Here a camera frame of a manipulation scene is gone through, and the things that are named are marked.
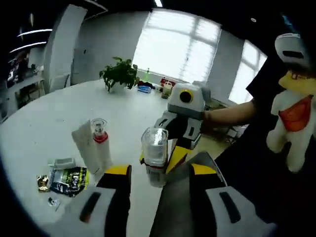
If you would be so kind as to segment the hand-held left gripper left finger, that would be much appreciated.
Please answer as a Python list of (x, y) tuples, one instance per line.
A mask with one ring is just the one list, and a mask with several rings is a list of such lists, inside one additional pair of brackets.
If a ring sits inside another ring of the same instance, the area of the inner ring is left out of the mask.
[(124, 237), (130, 209), (131, 165), (113, 165), (96, 186), (73, 198), (48, 225), (50, 237)]

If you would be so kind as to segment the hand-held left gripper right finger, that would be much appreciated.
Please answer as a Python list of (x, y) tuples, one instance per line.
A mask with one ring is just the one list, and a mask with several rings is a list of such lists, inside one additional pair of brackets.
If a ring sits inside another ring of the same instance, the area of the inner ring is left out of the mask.
[(252, 202), (227, 186), (218, 170), (206, 165), (191, 164), (190, 208), (196, 237), (272, 237), (277, 229), (257, 215)]

